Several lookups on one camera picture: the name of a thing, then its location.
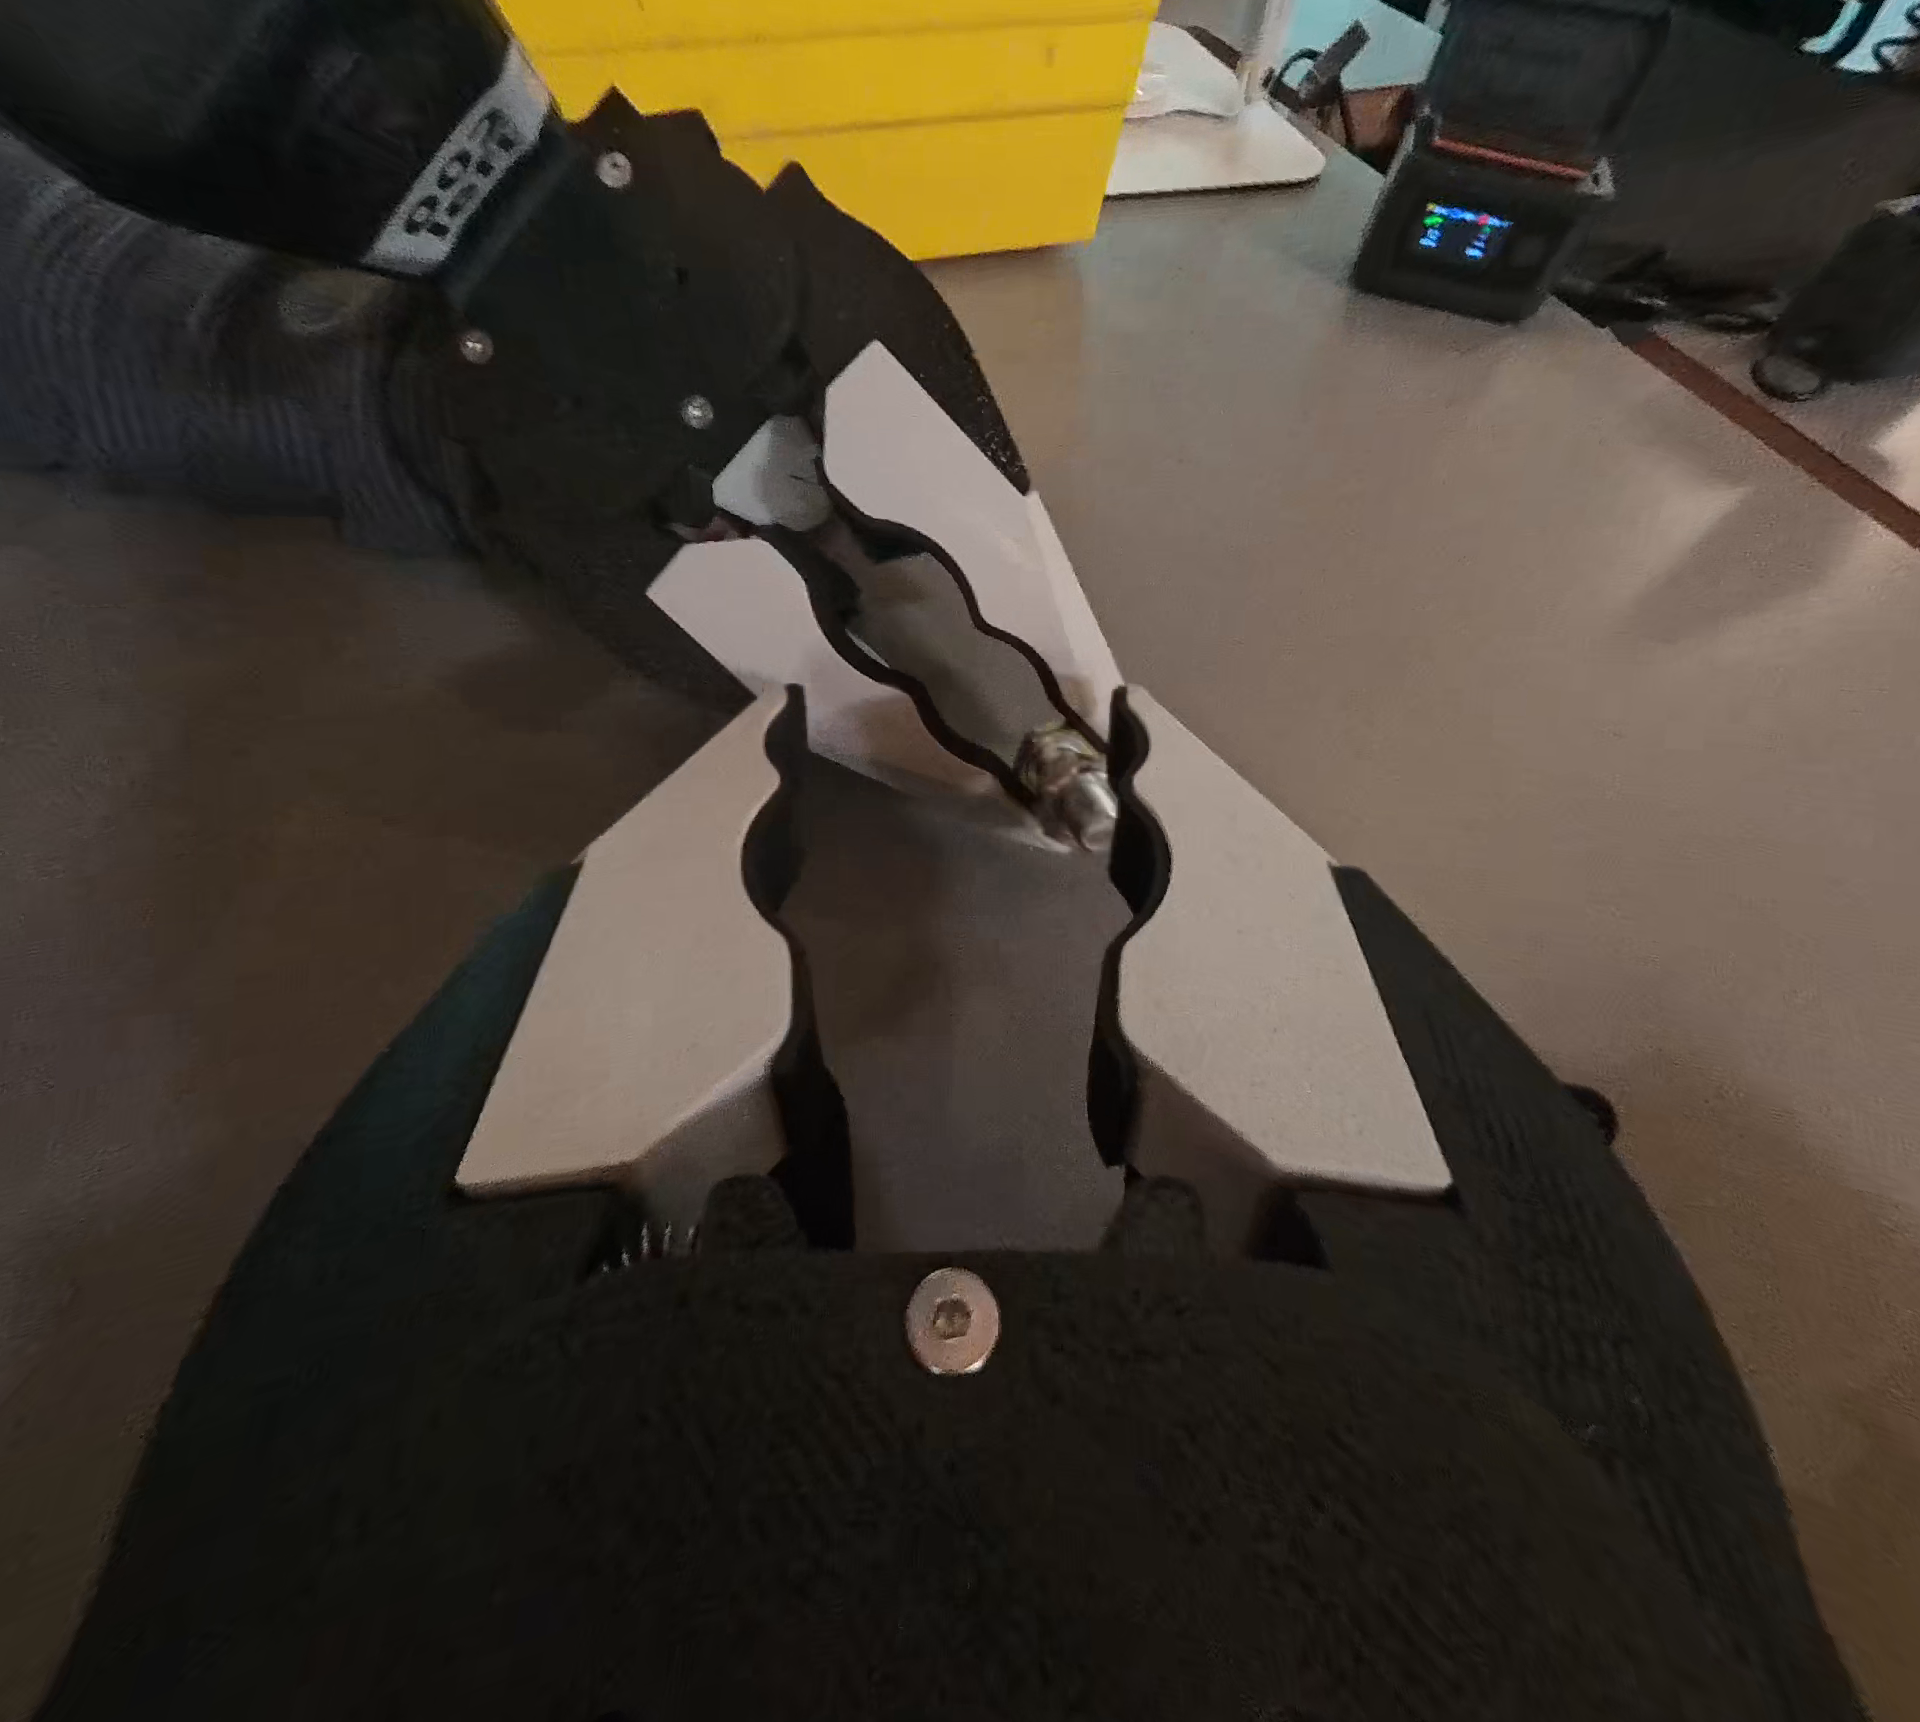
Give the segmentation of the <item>white stand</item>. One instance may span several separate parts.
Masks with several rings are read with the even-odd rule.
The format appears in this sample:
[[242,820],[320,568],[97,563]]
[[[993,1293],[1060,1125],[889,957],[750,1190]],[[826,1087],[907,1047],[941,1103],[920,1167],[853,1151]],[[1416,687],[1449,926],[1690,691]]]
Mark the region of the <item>white stand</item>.
[[1186,29],[1151,22],[1120,127],[1105,201],[1296,189],[1325,155],[1286,119],[1267,84],[1298,0],[1261,0],[1251,45],[1223,65]]

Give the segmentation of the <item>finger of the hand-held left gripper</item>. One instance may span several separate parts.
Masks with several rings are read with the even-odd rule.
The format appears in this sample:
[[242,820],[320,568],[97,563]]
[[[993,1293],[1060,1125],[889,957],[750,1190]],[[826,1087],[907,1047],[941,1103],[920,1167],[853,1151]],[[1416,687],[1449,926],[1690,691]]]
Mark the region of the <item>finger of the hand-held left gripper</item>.
[[976,827],[1070,853],[1024,794],[1024,738],[1053,724],[1038,671],[969,619],[927,554],[880,561],[843,523],[694,542],[649,600],[751,695],[798,688],[808,748]]
[[779,528],[852,587],[853,647],[916,683],[976,751],[1045,727],[1108,743],[1118,665],[1041,499],[867,343],[821,413],[774,418],[719,472],[719,511]]

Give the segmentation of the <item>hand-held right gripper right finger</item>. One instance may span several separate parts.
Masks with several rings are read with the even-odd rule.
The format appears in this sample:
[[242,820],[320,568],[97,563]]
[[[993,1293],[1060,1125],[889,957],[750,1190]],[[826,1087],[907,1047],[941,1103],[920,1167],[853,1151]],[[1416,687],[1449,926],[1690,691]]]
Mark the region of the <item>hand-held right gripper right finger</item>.
[[1130,1183],[1271,1250],[1311,1192],[1444,1205],[1453,1176],[1331,857],[1143,688],[1110,714],[1110,881],[1085,1120]]

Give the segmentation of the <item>black bag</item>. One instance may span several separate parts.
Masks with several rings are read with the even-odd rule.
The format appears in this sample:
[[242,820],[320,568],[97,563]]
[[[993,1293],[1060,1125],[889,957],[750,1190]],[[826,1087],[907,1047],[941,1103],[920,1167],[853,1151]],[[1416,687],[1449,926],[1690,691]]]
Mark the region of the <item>black bag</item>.
[[1915,195],[1915,82],[1811,55],[1834,0],[1657,2],[1665,41],[1607,149],[1614,208],[1570,287],[1788,294]]

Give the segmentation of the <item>black pouch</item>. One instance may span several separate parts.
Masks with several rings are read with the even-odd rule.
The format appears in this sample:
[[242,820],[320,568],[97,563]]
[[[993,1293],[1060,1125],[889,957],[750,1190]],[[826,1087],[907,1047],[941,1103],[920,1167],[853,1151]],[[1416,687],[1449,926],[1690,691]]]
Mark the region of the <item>black pouch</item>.
[[1918,374],[1918,196],[1879,202],[1798,289],[1747,367],[1776,403]]

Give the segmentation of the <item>person's left forearm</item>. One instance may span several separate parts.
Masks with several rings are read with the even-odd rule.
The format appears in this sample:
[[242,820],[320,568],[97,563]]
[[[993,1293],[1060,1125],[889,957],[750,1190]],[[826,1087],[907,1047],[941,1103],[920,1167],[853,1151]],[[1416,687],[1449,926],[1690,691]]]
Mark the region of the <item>person's left forearm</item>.
[[2,138],[2,463],[130,496],[467,547],[420,290],[157,223]]

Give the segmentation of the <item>black device with screen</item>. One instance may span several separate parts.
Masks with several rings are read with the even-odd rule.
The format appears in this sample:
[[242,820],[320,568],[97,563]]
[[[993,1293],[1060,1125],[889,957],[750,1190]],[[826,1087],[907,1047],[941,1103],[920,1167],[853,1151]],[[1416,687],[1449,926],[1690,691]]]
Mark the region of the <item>black device with screen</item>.
[[1359,235],[1355,294],[1517,324],[1616,201],[1610,150],[1665,0],[1451,0]]

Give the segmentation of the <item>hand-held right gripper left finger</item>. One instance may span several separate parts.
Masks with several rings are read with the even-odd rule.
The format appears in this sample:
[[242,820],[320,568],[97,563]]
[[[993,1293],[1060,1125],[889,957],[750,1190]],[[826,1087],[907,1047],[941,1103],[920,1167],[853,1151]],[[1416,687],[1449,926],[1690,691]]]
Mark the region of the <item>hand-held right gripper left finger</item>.
[[760,695],[583,851],[459,1195],[608,1188],[683,1235],[764,1176],[810,1245],[852,1248],[849,1112],[783,921],[806,736],[795,685]]

